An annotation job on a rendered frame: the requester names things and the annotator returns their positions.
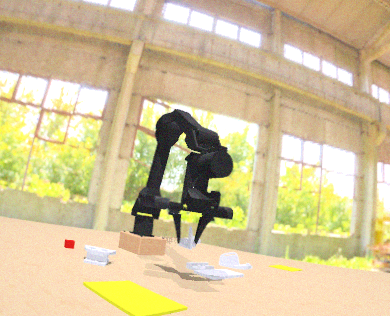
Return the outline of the small red block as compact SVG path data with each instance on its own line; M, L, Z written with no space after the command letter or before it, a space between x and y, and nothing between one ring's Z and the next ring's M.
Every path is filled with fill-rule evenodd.
M65 248L71 248L74 249L75 241L74 240L65 240Z

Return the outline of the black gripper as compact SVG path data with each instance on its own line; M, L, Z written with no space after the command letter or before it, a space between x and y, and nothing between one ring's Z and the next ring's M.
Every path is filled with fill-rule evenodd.
M200 179L200 178L193 178L193 177L185 177L184 179L184 185L183 185L183 191L186 187L187 183L193 183L193 188L201 188L201 185L207 185L208 186L208 180L205 179ZM182 193L183 193L182 191ZM155 196L153 197L152 201L152 206L151 208L157 208L157 209L164 209L168 208L169 215L172 215L173 222L176 228L176 233L177 233L177 239L178 239L178 244L180 244L180 224L181 224L181 210L183 211L189 211L187 209L187 206L184 206L182 203L177 203L174 201L170 201L170 199L163 198L161 196ZM192 212L192 211L189 211ZM201 211L195 211L196 213L202 213L202 217L199 219L199 223L197 226L194 242L197 245L197 242L199 238L201 237L204 229L206 226L211 222L215 222L215 218L220 218L220 219L226 219L230 220L233 219L233 210L232 208L229 207L224 207L224 206L219 206L219 207L214 207L210 209L209 213L204 213Z

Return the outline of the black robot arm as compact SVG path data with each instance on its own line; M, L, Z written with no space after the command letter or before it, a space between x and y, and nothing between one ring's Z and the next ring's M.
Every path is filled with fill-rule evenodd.
M184 140L187 147L201 153L191 152L186 156L185 177L209 181L214 178L226 178L232 173L233 160L227 153L228 147L221 145L217 132L203 127L189 112L174 109L170 113L163 114L155 126L154 135L157 145L147 186L139 192L131 209L135 221L134 230L130 233L142 237L155 237L152 235L153 220L159 219L162 209L151 208L153 197L161 196L159 190L171 147L183 133L186 135ZM192 212L209 213L211 206L219 207L221 193L218 191L209 193L207 187L202 184L200 189L193 188L193 183L187 183L182 193L181 203L186 204L187 209ZM137 214L138 212L148 215Z

